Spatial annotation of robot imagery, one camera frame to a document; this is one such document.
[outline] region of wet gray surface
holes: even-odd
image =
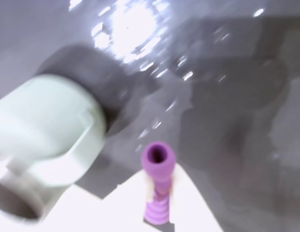
[[[104,197],[164,140],[224,231],[300,231],[300,0],[1,0],[0,98],[43,72],[108,112],[80,186]]]

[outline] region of purple silicone tube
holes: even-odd
[[[142,166],[154,180],[154,196],[147,203],[145,219],[153,225],[169,222],[169,189],[176,164],[173,149],[164,142],[149,144],[142,154]]]

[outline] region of purple tube opening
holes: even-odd
[[[153,142],[145,148],[141,163],[155,184],[153,202],[147,203],[145,219],[154,225],[164,224],[169,221],[169,189],[176,164],[175,153],[167,143]]]
[[[148,160],[151,163],[163,163],[167,159],[167,151],[162,145],[155,145],[148,152]]]

